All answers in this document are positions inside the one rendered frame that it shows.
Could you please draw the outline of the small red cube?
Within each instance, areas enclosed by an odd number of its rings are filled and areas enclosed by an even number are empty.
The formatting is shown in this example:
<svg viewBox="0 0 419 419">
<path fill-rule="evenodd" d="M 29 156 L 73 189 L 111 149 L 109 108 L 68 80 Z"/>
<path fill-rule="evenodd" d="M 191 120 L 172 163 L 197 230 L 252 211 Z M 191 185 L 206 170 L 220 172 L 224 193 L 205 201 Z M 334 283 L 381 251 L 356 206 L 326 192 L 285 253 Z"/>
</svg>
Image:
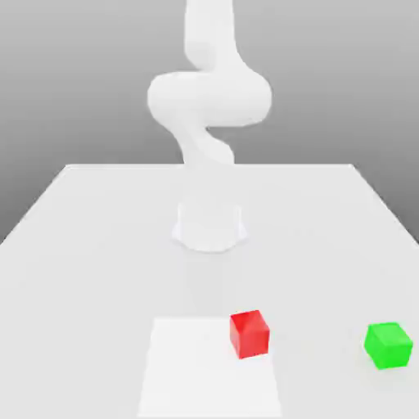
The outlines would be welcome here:
<svg viewBox="0 0 419 419">
<path fill-rule="evenodd" d="M 229 335 L 239 359 L 267 354 L 269 351 L 270 329 L 259 310 L 232 314 Z"/>
</svg>

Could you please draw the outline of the small green cube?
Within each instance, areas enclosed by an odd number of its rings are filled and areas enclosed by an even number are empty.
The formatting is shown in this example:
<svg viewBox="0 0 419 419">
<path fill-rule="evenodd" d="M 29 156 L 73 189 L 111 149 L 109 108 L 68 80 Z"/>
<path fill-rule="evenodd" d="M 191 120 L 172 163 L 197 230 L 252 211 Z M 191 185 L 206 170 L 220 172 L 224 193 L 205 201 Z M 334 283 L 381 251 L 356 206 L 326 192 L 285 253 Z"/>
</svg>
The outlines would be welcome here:
<svg viewBox="0 0 419 419">
<path fill-rule="evenodd" d="M 363 347 L 377 369 L 406 367 L 413 341 L 397 322 L 373 323 L 367 327 Z"/>
</svg>

